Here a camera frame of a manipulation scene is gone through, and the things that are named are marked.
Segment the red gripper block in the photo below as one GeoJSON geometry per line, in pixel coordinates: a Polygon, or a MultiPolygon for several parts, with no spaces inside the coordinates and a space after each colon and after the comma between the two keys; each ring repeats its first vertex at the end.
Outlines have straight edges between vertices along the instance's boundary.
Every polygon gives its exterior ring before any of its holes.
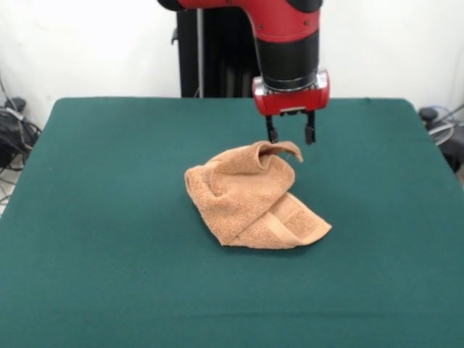
{"type": "Polygon", "coordinates": [[[278,131],[273,124],[274,115],[289,112],[306,112],[307,122],[304,128],[306,144],[315,143],[315,110],[327,106],[330,94],[330,80],[327,69],[319,69],[315,82],[299,91],[272,91],[260,76],[253,79],[252,93],[259,113],[265,116],[268,140],[278,142],[278,131]]]}

